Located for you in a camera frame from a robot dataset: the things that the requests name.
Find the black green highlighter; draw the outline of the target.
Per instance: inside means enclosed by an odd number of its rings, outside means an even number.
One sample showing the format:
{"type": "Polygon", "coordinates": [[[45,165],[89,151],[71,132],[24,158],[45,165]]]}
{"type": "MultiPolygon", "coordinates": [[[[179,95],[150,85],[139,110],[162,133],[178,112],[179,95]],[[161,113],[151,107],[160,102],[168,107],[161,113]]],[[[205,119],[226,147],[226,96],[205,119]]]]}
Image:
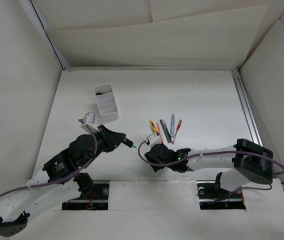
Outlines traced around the black green highlighter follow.
{"type": "Polygon", "coordinates": [[[131,140],[129,140],[127,138],[125,138],[123,140],[123,143],[129,148],[135,148],[135,149],[137,148],[136,145],[131,140]]]}

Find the light blue mechanical pencil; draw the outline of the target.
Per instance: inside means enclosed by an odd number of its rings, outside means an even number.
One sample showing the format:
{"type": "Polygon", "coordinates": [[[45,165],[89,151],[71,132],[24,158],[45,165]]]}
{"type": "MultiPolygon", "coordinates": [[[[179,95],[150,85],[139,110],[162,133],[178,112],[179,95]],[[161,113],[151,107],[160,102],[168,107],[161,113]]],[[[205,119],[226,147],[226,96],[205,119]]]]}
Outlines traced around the light blue mechanical pencil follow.
{"type": "Polygon", "coordinates": [[[175,135],[175,115],[171,115],[171,120],[170,120],[170,136],[173,138],[175,135]]]}

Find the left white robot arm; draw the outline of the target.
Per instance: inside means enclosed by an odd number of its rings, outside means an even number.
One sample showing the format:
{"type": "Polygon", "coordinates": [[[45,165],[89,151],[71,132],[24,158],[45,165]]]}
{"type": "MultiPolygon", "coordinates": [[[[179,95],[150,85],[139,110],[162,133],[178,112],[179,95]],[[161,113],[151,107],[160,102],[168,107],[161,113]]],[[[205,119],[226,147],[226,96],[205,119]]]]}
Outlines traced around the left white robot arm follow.
{"type": "Polygon", "coordinates": [[[90,198],[95,184],[83,170],[101,153],[112,152],[120,144],[135,146],[124,133],[82,119],[79,122],[86,134],[78,136],[68,148],[46,162],[22,187],[0,194],[0,236],[16,235],[32,219],[58,204],[90,198]]]}

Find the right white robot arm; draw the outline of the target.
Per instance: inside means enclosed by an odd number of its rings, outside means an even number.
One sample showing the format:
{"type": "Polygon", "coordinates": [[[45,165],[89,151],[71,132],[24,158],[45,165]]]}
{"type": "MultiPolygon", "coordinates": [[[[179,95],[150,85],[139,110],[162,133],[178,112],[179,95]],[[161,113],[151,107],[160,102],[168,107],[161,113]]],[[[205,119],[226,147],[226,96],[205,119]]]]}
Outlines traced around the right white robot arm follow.
{"type": "Polygon", "coordinates": [[[216,175],[213,184],[213,191],[219,197],[225,197],[248,183],[273,183],[273,152],[244,138],[228,147],[203,150],[172,150],[159,142],[152,144],[150,150],[140,153],[139,157],[154,172],[164,168],[178,173],[223,169],[216,175]]]}

